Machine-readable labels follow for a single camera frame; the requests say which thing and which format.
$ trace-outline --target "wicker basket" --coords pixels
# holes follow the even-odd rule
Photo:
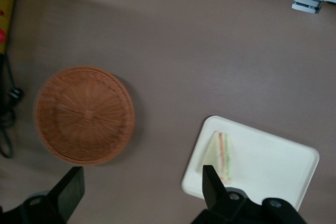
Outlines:
[[[44,84],[35,104],[35,124],[43,143],[60,159],[97,165],[127,145],[134,108],[116,77],[95,67],[73,67]]]

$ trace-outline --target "wire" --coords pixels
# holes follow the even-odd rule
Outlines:
[[[17,89],[15,87],[15,82],[14,82],[14,78],[13,78],[13,74],[12,74],[12,70],[9,64],[9,58],[7,54],[4,55],[4,62],[6,65],[6,69],[7,69],[8,76],[9,76],[9,81],[11,84],[10,86],[12,89],[9,93],[10,101],[7,104],[5,104],[2,97],[0,98],[0,101],[1,101],[1,104],[0,104],[0,154],[4,156],[5,158],[12,158],[14,156],[13,144],[7,134],[6,129],[13,126],[16,121],[16,115],[15,115],[13,107],[21,99],[23,93],[21,92],[20,89]],[[0,64],[0,77],[2,80],[3,79],[2,78],[3,77],[3,65],[2,65],[2,62],[0,63],[1,63]],[[19,96],[13,98],[11,96],[13,94],[18,94]]]
[[[7,132],[6,132],[6,130],[4,128],[0,128],[0,131],[2,133],[2,136],[3,136],[4,140],[5,140],[5,143],[6,143],[7,148],[8,148],[8,151],[5,152],[3,150],[3,148],[2,148],[3,145],[0,142],[0,153],[5,158],[12,158],[14,156],[12,142],[10,141],[9,136],[8,136],[8,134],[7,134]]]

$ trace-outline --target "white plate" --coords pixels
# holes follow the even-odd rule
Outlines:
[[[203,197],[198,167],[214,131],[227,133],[231,141],[231,184],[255,203],[281,198],[299,209],[319,161],[314,149],[269,133],[221,118],[205,120],[185,172],[182,189]]]

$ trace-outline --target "brown table surface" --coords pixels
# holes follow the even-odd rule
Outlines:
[[[7,211],[71,167],[42,145],[33,104],[44,81],[75,65],[116,75],[134,102],[134,135],[116,159],[85,168],[70,223],[190,223],[204,201],[181,181],[204,120],[219,115],[314,147],[320,163],[300,208],[336,219],[335,6],[292,0],[18,0],[9,55],[26,97],[0,164]]]

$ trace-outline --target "yellow power strip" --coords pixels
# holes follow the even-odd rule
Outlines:
[[[6,53],[15,0],[0,0],[0,55]]]

